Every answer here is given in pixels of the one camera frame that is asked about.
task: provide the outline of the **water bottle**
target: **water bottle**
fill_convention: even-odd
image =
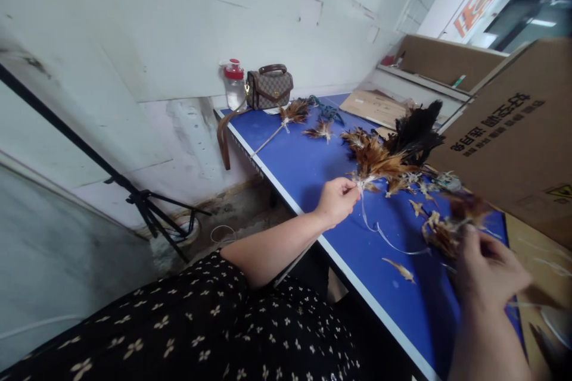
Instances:
[[[228,108],[238,111],[246,109],[246,91],[244,90],[244,69],[240,61],[231,59],[225,64],[225,90]]]

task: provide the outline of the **handbag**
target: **handbag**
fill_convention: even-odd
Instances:
[[[220,155],[228,171],[231,169],[231,160],[228,153],[228,123],[237,115],[250,110],[265,110],[268,108],[285,106],[290,100],[290,91],[294,87],[294,79],[284,64],[272,64],[260,67],[258,71],[249,71],[244,89],[246,103],[250,108],[239,112],[242,105],[224,116],[216,130],[219,142]]]

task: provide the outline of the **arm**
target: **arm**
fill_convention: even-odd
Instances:
[[[474,226],[465,229],[458,268],[461,325],[449,381],[532,380],[504,312],[508,300],[530,284],[530,275],[504,244]]]
[[[268,284],[326,230],[344,220],[359,200],[355,183],[327,182],[316,210],[236,241],[220,255],[235,264],[253,288]]]

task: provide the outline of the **wooden stick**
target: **wooden stick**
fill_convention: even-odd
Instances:
[[[272,140],[272,139],[274,138],[274,136],[275,136],[276,134],[278,134],[278,131],[280,131],[282,128],[284,128],[284,123],[282,123],[282,125],[280,125],[280,128],[278,128],[278,129],[274,132],[274,134],[272,134],[272,135],[270,136],[270,138],[269,138],[268,140],[266,140],[264,143],[262,143],[262,146],[260,146],[258,149],[256,149],[256,151],[253,152],[251,156],[254,156],[254,155],[256,155],[258,152],[260,152],[260,150],[261,150],[264,146],[266,146],[266,145],[268,144],[268,142],[269,142],[270,140]]]

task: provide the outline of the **floor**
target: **floor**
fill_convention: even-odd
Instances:
[[[221,227],[213,231],[219,225],[230,226],[236,231],[237,239],[241,239],[292,218],[293,214],[280,198],[273,208],[270,206],[271,190],[270,183],[262,181],[235,195],[220,195],[201,205],[202,210],[213,215],[197,215],[201,225],[198,237],[192,244],[181,246],[191,263],[217,248],[217,244],[211,241],[211,232],[216,242],[227,242],[234,238],[228,228]],[[159,277],[173,275],[185,267],[184,262],[161,236],[151,240],[151,249]]]

